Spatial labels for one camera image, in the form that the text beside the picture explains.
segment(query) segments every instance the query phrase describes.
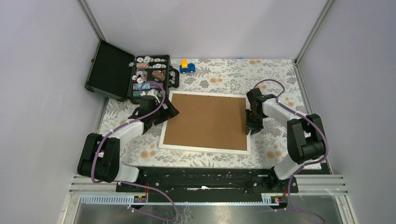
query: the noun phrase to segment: white wall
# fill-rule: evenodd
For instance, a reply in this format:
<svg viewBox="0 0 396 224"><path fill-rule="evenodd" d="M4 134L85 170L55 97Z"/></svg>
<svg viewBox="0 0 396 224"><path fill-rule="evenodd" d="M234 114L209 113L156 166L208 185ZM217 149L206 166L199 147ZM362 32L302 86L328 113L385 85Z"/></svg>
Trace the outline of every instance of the white wall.
<svg viewBox="0 0 396 224"><path fill-rule="evenodd" d="M103 102L98 40L75 0L2 0L0 30L0 222L54 224Z"/></svg>
<svg viewBox="0 0 396 224"><path fill-rule="evenodd" d="M295 58L326 0L87 0L109 43L173 58Z"/></svg>
<svg viewBox="0 0 396 224"><path fill-rule="evenodd" d="M335 1L301 63L360 224L395 223L396 2Z"/></svg>

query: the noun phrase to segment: case handle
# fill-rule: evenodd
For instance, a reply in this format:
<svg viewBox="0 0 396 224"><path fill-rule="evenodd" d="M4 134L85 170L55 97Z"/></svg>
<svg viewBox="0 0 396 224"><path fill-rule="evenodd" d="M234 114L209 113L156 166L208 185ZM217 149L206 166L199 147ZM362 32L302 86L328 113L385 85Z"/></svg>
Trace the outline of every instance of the case handle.
<svg viewBox="0 0 396 224"><path fill-rule="evenodd" d="M173 68L172 66L169 67L169 70L175 72L175 77L173 77L169 74L169 87L178 88L180 73L177 69Z"/></svg>

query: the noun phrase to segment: brown cork surface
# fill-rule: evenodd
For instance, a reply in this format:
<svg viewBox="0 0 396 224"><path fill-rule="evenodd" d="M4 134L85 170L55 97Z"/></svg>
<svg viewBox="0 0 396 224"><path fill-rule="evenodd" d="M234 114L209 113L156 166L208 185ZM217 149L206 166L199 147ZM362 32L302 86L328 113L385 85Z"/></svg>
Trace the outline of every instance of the brown cork surface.
<svg viewBox="0 0 396 224"><path fill-rule="evenodd" d="M163 143L247 151L245 98L173 93L179 114L168 120Z"/></svg>

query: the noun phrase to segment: floral tablecloth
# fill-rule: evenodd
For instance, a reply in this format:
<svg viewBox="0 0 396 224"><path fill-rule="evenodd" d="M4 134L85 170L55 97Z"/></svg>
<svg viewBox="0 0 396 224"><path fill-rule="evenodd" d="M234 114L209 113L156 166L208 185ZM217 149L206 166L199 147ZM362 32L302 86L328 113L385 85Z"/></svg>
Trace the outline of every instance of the floral tablecloth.
<svg viewBox="0 0 396 224"><path fill-rule="evenodd" d="M189 59L188 62L195 63L196 72L180 74L177 90L245 95L260 80L271 78L280 81L286 88L280 97L282 103L297 111L306 112L292 61L289 59ZM171 65L178 69L180 59L171 59ZM259 88L264 94L275 95L282 90L272 82L262 83ZM107 133L124 123L136 107L129 101L110 99L100 133ZM162 126L154 126L144 135L127 143L121 149L121 162L132 166L270 168L287 154L286 129L273 119L265 119L264 129L251 137L251 155L159 149Z"/></svg>

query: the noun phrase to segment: metal floor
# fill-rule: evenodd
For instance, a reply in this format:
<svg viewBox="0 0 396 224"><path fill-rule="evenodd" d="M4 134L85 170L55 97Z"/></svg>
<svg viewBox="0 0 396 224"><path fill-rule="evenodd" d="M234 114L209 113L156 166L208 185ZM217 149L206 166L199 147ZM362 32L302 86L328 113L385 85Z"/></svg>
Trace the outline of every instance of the metal floor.
<svg viewBox="0 0 396 224"><path fill-rule="evenodd" d="M298 208L320 214L327 223L342 223L337 200L333 196L292 196ZM178 206L179 218L175 224L307 224L295 211L262 212L272 210L268 206L243 205L187 205ZM172 206L146 205L143 211L162 217L173 217ZM165 224L140 213L131 213L125 205L80 204L75 224Z"/></svg>

